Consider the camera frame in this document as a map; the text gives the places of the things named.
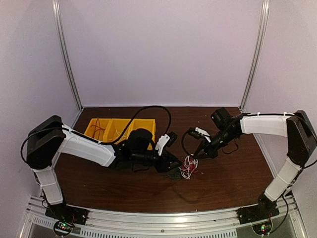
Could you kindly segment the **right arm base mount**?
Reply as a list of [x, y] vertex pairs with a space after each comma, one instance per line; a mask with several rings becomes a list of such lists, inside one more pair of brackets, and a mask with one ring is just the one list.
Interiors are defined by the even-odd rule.
[[240, 207], [237, 210], [237, 217], [240, 224], [253, 223], [277, 215], [279, 215], [279, 210], [276, 200], [271, 201], [264, 193], [258, 197], [258, 203], [256, 205]]

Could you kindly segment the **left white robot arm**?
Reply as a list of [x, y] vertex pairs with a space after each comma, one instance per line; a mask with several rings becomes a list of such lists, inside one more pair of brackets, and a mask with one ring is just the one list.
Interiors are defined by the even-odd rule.
[[177, 135], [174, 132], [164, 134], [158, 142], [152, 137], [149, 130], [138, 128], [121, 142], [102, 142], [73, 130], [62, 122], [61, 117], [53, 115], [29, 132], [20, 147], [20, 156], [38, 179], [48, 208], [60, 220], [67, 220], [71, 209], [65, 203], [53, 168], [56, 154], [70, 154], [111, 169], [138, 164], [154, 167], [158, 173], [167, 173], [180, 167], [182, 162], [167, 151]]

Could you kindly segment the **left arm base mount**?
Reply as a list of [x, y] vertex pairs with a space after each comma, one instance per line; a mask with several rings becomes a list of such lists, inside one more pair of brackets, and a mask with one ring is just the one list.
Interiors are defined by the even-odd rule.
[[64, 201], [57, 205], [51, 205], [47, 202], [45, 215], [71, 225], [85, 225], [88, 210], [66, 205]]

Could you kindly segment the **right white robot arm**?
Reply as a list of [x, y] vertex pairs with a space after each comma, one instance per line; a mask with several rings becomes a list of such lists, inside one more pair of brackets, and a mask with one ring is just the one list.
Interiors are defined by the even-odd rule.
[[243, 135], [284, 140], [283, 164], [254, 207], [254, 215], [264, 219], [273, 211], [277, 200], [309, 167], [307, 162], [317, 148], [317, 134], [313, 125], [303, 110], [279, 114], [241, 113], [233, 116], [227, 109], [220, 108], [211, 114], [211, 119], [218, 129], [214, 135], [199, 127], [190, 129], [191, 136], [202, 140], [193, 155], [197, 160], [217, 157], [220, 149]]

